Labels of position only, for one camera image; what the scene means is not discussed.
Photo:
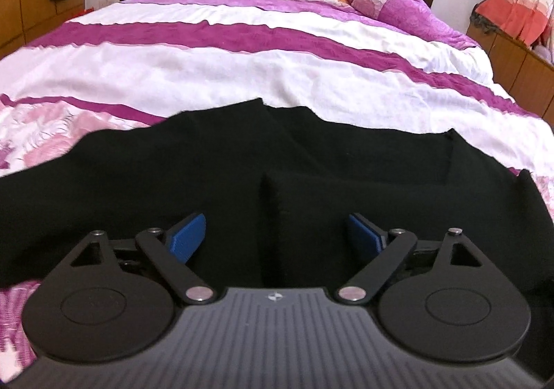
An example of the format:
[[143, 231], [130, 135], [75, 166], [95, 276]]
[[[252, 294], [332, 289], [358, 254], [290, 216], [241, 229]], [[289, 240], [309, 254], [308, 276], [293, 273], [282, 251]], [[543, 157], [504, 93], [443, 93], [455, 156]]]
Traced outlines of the black knit garment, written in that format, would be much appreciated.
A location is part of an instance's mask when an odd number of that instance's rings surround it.
[[65, 102], [1, 115], [1, 284], [41, 280], [90, 230], [207, 217], [191, 268], [225, 286], [335, 289], [364, 265], [347, 217], [437, 240], [462, 228], [536, 307], [553, 305], [540, 181], [456, 130], [328, 123], [259, 100], [155, 124]]

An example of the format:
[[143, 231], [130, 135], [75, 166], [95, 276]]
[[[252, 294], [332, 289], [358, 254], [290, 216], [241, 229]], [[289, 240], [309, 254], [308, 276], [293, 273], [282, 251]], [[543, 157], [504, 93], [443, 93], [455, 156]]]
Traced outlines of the low wooden cabinet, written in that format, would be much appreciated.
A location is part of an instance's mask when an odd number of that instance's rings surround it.
[[503, 32], [471, 22], [467, 35], [488, 55], [494, 82], [500, 84], [520, 107], [553, 126], [553, 65]]

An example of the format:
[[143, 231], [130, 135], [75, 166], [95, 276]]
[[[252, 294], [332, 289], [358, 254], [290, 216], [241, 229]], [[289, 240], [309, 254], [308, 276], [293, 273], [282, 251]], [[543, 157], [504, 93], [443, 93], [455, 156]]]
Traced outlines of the purple floral striped duvet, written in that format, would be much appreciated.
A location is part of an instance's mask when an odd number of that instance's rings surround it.
[[[6, 107], [65, 102], [155, 124], [253, 100], [305, 107], [325, 122], [366, 129], [456, 130], [507, 169], [536, 177], [553, 225], [552, 128], [494, 82], [484, 50], [439, 21], [423, 0], [129, 0], [71, 19], [1, 62], [1, 115]], [[129, 239], [140, 231], [105, 232]], [[186, 265], [198, 275], [191, 259]], [[479, 363], [411, 352], [385, 332], [375, 304], [340, 303], [339, 288], [360, 270], [335, 289], [219, 288], [198, 275], [213, 287], [213, 302], [183, 308], [150, 347], [104, 363], [61, 362], [33, 351], [21, 317], [51, 271], [41, 280], [1, 284], [1, 384], [552, 386], [553, 305], [534, 306], [500, 268], [529, 304], [530, 328], [514, 353]]]

